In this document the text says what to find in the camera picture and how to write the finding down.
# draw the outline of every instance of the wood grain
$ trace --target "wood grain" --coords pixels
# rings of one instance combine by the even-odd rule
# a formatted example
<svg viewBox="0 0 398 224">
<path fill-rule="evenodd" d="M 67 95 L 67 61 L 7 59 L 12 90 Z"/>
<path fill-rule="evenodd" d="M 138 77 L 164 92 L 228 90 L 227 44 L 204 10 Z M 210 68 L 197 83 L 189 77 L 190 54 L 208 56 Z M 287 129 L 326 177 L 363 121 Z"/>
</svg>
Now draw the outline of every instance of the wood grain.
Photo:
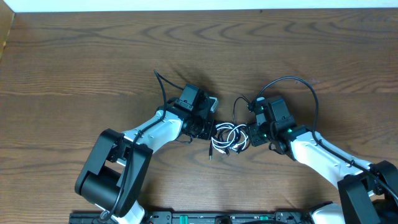
<svg viewBox="0 0 398 224">
<path fill-rule="evenodd" d="M 13 19 L 14 12 L 3 0 L 0 0 L 0 61 Z"/>
<path fill-rule="evenodd" d="M 96 138 L 149 119 L 162 104 L 154 68 L 220 99 L 252 98 L 285 75 L 320 100 L 319 130 L 373 162 L 398 164 L 398 10 L 333 9 L 18 14 L 0 65 L 0 223 L 66 223 L 95 210 L 73 186 Z M 168 97 L 180 91 L 166 86 Z M 313 98 L 286 81 L 298 123 Z M 237 105 L 240 122 L 253 119 Z M 171 142 L 154 154 L 140 203 L 193 211 L 308 208 L 336 189 L 267 146 L 208 160 L 208 142 Z"/>
</svg>

